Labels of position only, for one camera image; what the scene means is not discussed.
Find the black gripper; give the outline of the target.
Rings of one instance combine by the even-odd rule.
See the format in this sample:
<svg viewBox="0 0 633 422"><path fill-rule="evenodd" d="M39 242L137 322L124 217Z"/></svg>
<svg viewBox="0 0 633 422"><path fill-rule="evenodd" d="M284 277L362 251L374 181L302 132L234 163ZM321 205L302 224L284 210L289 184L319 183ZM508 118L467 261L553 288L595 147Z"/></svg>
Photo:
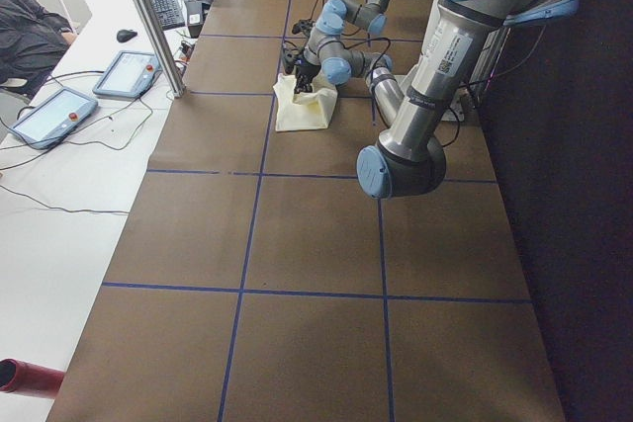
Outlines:
<svg viewBox="0 0 633 422"><path fill-rule="evenodd" d="M312 93L314 91L314 79L320 73L320 65L312 64L303 58L296 61L295 69L296 85L294 93L300 94L303 91L307 94Z"/></svg>
<svg viewBox="0 0 633 422"><path fill-rule="evenodd" d="M294 44L289 40L283 41L281 50L281 60L283 70L286 74L295 74L295 63L298 59L305 58L304 50L308 46L308 41L311 36L312 29L315 21L308 19L301 19L292 27L292 34L302 34L305 37L305 41L301 46Z"/></svg>

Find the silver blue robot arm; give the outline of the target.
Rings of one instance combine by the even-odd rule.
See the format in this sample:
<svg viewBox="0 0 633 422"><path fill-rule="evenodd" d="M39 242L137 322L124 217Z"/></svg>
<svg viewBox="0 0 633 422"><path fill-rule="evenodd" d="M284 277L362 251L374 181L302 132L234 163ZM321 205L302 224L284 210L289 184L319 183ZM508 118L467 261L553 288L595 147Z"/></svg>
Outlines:
<svg viewBox="0 0 633 422"><path fill-rule="evenodd" d="M405 87L383 55L352 51L340 40L346 24L380 34L389 2L328 0L294 68L296 92L311 91L318 74L332 85L365 79L388 125L357 158L358 181L375 199L427 194L442 182L446 158L434 132L489 33L571 16L580 0L438 0L438 23Z"/></svg>
<svg viewBox="0 0 633 422"><path fill-rule="evenodd" d="M302 88L312 84L318 74L333 85L351 78L365 77L375 67L388 63L385 53L356 50L343 41L350 27L365 36L377 38L386 27L386 11L390 0L319 0L311 15L297 21L295 35L303 35L305 43L298 46L285 42L281 60L283 72L293 75Z"/></svg>

